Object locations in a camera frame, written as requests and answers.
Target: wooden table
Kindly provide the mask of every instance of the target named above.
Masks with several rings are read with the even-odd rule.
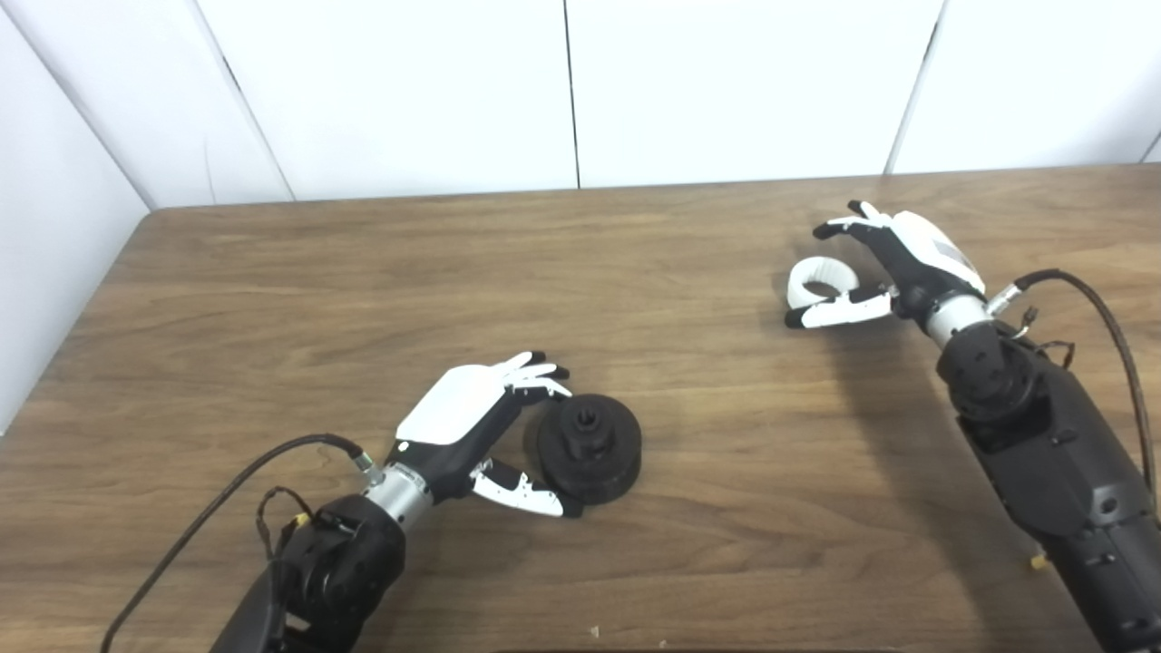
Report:
[[[329,430],[381,457],[446,368],[529,347],[636,412],[640,481],[574,522],[475,497],[431,511],[361,651],[1095,651],[1055,574],[1029,569],[936,347],[895,320],[783,325],[799,258],[878,274],[810,237],[851,198],[933,218],[993,290],[1046,266],[1090,281],[1161,406],[1161,166],[163,210],[0,443],[0,651],[94,651],[258,453]],[[1062,285],[1032,295],[1033,335],[1079,342],[1074,369],[1132,446],[1095,313]],[[538,415],[499,457],[528,464]],[[118,651],[209,646],[261,566],[252,516],[274,483],[316,504],[359,488],[330,451],[279,460]]]

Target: black cylindrical object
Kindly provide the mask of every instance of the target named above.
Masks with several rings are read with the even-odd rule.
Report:
[[[641,425],[623,403],[604,395],[554,404],[536,447],[545,480],[586,505],[623,495],[641,472]]]

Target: white ring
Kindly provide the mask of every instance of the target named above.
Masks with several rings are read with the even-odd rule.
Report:
[[[786,285],[786,303],[791,308],[816,304],[828,297],[806,289],[807,284],[830,286],[838,294],[859,287],[859,277],[851,266],[830,257],[805,258],[791,268],[791,280]]]

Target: robotic hand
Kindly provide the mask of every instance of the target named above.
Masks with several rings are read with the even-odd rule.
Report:
[[[569,378],[568,369],[545,360],[541,352],[524,352],[492,366],[448,369],[399,424],[387,457],[387,473],[398,480],[372,488],[368,496],[397,507],[398,517],[418,516],[417,510],[468,491],[529,512],[579,517],[579,502],[486,458],[522,407],[572,396],[557,382]]]
[[[926,330],[925,321],[935,306],[942,306],[943,310],[950,308],[953,300],[964,297],[956,302],[960,311],[973,313],[973,308],[982,308],[982,302],[972,301],[972,297],[982,300],[983,281],[967,257],[935,224],[910,211],[892,217],[867,202],[852,201],[849,208],[858,215],[819,225],[814,230],[815,238],[827,239],[839,234],[854,237],[879,259],[894,285],[863,286],[795,308],[786,314],[787,326],[828,326],[894,313],[915,320]],[[978,317],[987,320],[982,310],[978,313]],[[960,320],[971,317],[962,315]]]
[[[532,512],[579,516],[576,500],[488,458],[525,406],[571,395],[558,382],[568,371],[545,360],[524,352],[445,373],[399,424],[387,466],[360,465],[367,489],[283,528],[276,557],[211,653],[347,653],[403,573],[406,531],[447,498],[474,491]]]
[[[837,297],[789,310],[787,326],[889,314],[914,320],[943,350],[936,371],[1009,516],[1044,548],[1101,646],[1109,653],[1159,650],[1161,530],[1151,457],[1142,478],[1076,378],[1045,356],[1045,345],[1024,337],[1026,322],[1017,331],[996,320],[1032,284],[1069,281],[1101,310],[1137,393],[1135,367],[1106,307],[1060,271],[1029,274],[986,302],[975,268],[933,224],[909,211],[892,217],[866,202],[849,206],[858,215],[820,225],[815,237],[853,236],[893,284],[849,284]],[[1148,428],[1139,400],[1134,394],[1144,446]]]

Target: black cord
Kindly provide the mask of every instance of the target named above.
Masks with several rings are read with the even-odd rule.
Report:
[[[258,510],[254,511],[254,526],[258,529],[258,538],[262,540],[262,547],[266,550],[266,560],[274,560],[274,547],[271,546],[271,529],[266,525],[266,504],[271,502],[272,498],[280,494],[288,494],[298,504],[298,509],[302,510],[307,517],[310,519],[315,518],[315,512],[307,505],[307,501],[296,491],[290,488],[282,486],[274,486],[273,488],[266,490],[262,495],[262,501],[258,503]]]
[[[271,593],[269,601],[266,603],[266,610],[262,615],[262,637],[258,640],[258,653],[265,652],[271,640],[274,639],[277,615],[286,603],[286,597],[282,595],[283,587],[280,574],[282,573],[282,547],[286,545],[287,539],[289,539],[287,536],[289,526],[283,529],[283,537],[279,538],[277,546],[272,546],[271,529],[266,525],[266,504],[280,494],[290,495],[298,504],[298,509],[307,514],[308,518],[315,518],[315,512],[307,504],[307,501],[298,493],[283,486],[274,486],[266,490],[262,500],[258,503],[258,510],[254,511],[254,525],[258,528],[258,538],[262,540],[262,547],[266,550],[267,591]]]
[[[1101,320],[1108,326],[1109,335],[1112,336],[1112,343],[1117,346],[1117,353],[1120,354],[1120,361],[1125,366],[1125,376],[1128,378],[1128,394],[1133,400],[1133,417],[1137,419],[1137,435],[1141,440],[1141,475],[1145,476],[1145,486],[1149,489],[1149,501],[1155,509],[1156,489],[1154,479],[1156,478],[1156,464],[1153,459],[1153,436],[1149,435],[1149,414],[1145,409],[1145,393],[1141,390],[1141,380],[1137,375],[1137,364],[1133,363],[1133,354],[1128,351],[1128,342],[1125,339],[1125,333],[1120,330],[1117,318],[1112,316],[1112,311],[1109,310],[1101,295],[1091,286],[1081,281],[1080,278],[1062,270],[1039,270],[1021,277],[1012,281],[1012,285],[1019,288],[1021,292],[1024,292],[1033,285],[1047,281],[1048,279],[1070,284],[1088,297],[1096,308],[1096,311],[1101,314]]]
[[[355,443],[344,437],[334,436],[331,433],[317,433],[312,436],[302,436],[293,440],[287,440],[255,458],[253,462],[251,462],[250,465],[246,466],[245,469],[239,472],[238,475],[235,476],[232,481],[230,481],[230,483],[225,487],[225,489],[223,489],[221,494],[218,494],[217,497],[215,497],[214,501],[211,501],[209,505],[207,505],[205,509],[202,510],[201,515],[194,518],[194,521],[186,529],[186,532],[181,533],[181,537],[179,537],[178,540],[173,543],[173,546],[170,547],[170,551],[167,551],[166,554],[161,558],[161,561],[157,564],[157,567],[153,568],[149,577],[145,579],[145,582],[143,582],[142,586],[137,588],[137,591],[134,593],[132,597],[129,600],[129,603],[125,603],[125,607],[113,619],[113,623],[109,624],[109,630],[104,632],[104,639],[101,640],[101,653],[109,653],[109,650],[113,647],[113,638],[117,634],[117,631],[121,630],[121,626],[125,623],[125,619],[128,619],[129,616],[132,615],[134,610],[137,609],[137,605],[142,602],[142,600],[145,598],[145,595],[149,594],[151,589],[153,589],[153,586],[157,584],[158,579],[161,577],[161,574],[165,573],[165,569],[168,568],[170,564],[173,562],[174,558],[176,558],[178,554],[181,553],[181,550],[185,548],[187,544],[189,544],[189,540],[193,539],[194,534],[196,534],[197,531],[201,530],[203,525],[205,525],[205,522],[214,516],[214,512],[216,512],[217,509],[221,508],[222,504],[225,503],[226,500],[229,500],[230,496],[233,495],[233,493],[237,491],[239,487],[241,487],[241,483],[246,482],[247,479],[254,475],[254,472],[261,469],[271,460],[274,460],[275,458],[282,455],[283,453],[290,451],[291,449],[297,449],[300,446],[305,446],[310,444],[325,444],[329,446],[341,449],[347,453],[347,455],[351,457],[352,460],[359,458],[363,453],[362,447],[360,447]]]

